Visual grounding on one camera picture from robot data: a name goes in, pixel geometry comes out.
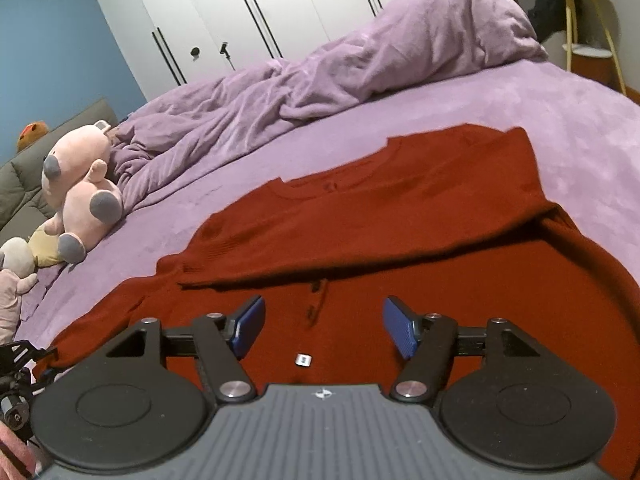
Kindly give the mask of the red knit cardigan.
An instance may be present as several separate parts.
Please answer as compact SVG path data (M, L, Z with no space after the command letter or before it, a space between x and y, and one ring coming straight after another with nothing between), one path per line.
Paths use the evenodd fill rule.
M520 128L398 136L350 164L256 188L59 333L41 368L70 367L142 318L185 326L254 295L266 322L244 366L258 386L390 388L402 361L383 326L389 296L465 325L507 318L612 396L618 422L602 463L638 477L638 284L544 196Z

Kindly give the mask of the beige plush toy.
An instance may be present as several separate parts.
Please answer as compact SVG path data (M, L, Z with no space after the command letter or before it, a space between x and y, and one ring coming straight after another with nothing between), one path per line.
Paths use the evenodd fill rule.
M38 226L29 240L12 237L1 245L1 343L14 338L22 310L22 297L37 283L36 271L61 262L58 237Z

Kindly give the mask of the pink plush pig toy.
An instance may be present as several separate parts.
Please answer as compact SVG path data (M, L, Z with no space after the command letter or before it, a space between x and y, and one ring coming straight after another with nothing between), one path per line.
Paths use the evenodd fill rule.
M58 239L58 258L81 263L122 218L122 193L107 179L112 139L103 119L61 136L43 159L41 189L54 216L44 232Z

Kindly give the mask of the orange plush toy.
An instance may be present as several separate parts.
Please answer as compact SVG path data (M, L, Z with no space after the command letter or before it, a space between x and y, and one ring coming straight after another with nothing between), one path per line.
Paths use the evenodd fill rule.
M37 142L48 132L49 127L42 120L38 120L38 122L31 122L30 124L26 125L17 140L17 153L23 151L25 148L29 148L32 144Z

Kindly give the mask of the purple bed sheet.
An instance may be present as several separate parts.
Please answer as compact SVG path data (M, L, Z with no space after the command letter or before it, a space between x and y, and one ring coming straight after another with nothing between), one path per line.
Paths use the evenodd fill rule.
M550 63L520 61L382 96L285 133L235 162L201 159L151 194L76 266L52 266L25 296L17 337L45 347L119 283L151 275L211 215L258 186L341 166L391 136L460 124L523 128L544 192L578 228L639 270L639 109Z

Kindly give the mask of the purple crumpled duvet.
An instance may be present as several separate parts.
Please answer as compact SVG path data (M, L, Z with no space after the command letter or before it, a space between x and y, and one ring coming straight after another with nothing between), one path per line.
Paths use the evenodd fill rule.
M174 192L198 162L216 170L372 96L546 57L514 0L393 0L301 61L209 76L131 113L110 161L122 208Z

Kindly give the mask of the white wardrobe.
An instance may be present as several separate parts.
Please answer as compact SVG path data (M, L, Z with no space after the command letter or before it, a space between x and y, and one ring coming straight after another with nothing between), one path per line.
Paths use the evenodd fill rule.
M392 0L98 0L143 95L272 58L301 60Z

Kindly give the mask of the yellow side shelf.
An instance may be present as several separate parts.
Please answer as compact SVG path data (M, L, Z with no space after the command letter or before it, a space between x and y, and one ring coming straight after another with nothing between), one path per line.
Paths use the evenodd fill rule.
M627 95L626 82L616 49L608 0L564 0L565 68L605 87Z

